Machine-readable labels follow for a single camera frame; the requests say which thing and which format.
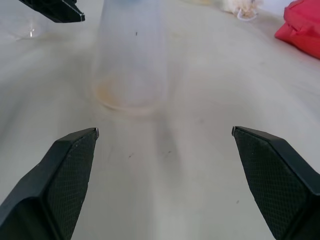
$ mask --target red bag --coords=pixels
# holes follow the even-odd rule
[[[297,0],[284,9],[275,37],[320,59],[320,0]]]

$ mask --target transparent cup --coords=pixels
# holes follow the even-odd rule
[[[152,109],[167,97],[160,0],[105,0],[92,89],[117,110]]]
[[[18,0],[0,1],[0,31],[15,39],[35,38],[47,32],[49,19]]]

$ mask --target white table surface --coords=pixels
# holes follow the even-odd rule
[[[232,126],[285,138],[319,172],[320,62],[273,38],[281,19],[166,0],[167,107],[120,115],[86,91],[102,4],[0,45],[0,203],[56,139],[99,127],[73,240],[272,240]]]

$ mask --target red cloth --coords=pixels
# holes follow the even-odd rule
[[[320,0],[297,0],[284,9],[275,37],[320,59]]]

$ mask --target upside-down plastic cup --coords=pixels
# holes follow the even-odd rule
[[[2,34],[16,39],[35,38],[47,31],[49,20],[18,0],[0,1]]]
[[[167,97],[160,0],[105,0],[92,89],[117,110],[151,110]]]

